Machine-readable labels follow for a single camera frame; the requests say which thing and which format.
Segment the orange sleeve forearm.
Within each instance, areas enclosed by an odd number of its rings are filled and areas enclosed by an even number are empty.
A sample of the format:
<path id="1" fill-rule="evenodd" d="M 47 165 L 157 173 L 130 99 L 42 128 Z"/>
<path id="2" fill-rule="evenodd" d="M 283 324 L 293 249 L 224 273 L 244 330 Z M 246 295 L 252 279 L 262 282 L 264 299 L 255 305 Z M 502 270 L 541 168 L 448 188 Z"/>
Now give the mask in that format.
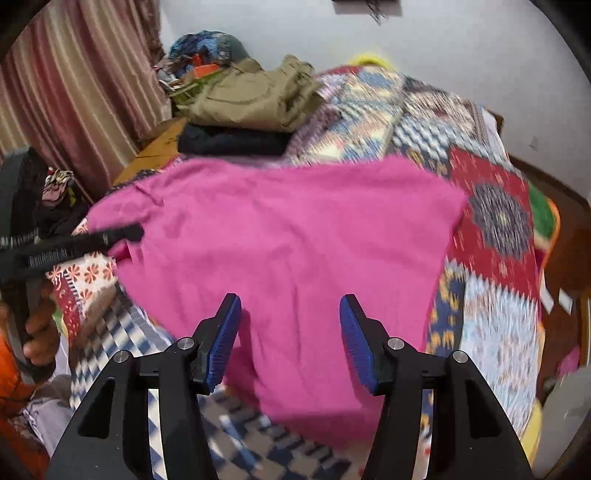
<path id="1" fill-rule="evenodd" d="M 22 382 L 8 343 L 1 339 L 1 440 L 28 474 L 44 479 L 49 456 L 22 414 L 34 392 L 34 386 Z"/>

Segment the left hand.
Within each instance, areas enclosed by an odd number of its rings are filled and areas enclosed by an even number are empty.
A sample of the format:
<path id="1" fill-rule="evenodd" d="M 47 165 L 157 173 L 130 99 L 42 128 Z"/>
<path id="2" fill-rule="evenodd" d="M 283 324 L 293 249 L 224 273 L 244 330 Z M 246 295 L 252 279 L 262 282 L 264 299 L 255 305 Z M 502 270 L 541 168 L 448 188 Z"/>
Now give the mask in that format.
<path id="1" fill-rule="evenodd" d="M 36 367 L 46 367 L 54 359 L 59 348 L 59 333 L 52 319 L 55 303 L 51 298 L 53 285 L 44 280 L 40 290 L 38 308 L 26 321 L 25 328 L 31 336 L 23 346 L 24 356 Z M 1 302 L 1 373 L 8 374 L 15 369 L 13 355 L 6 346 L 7 320 L 11 314 L 9 306 Z"/>

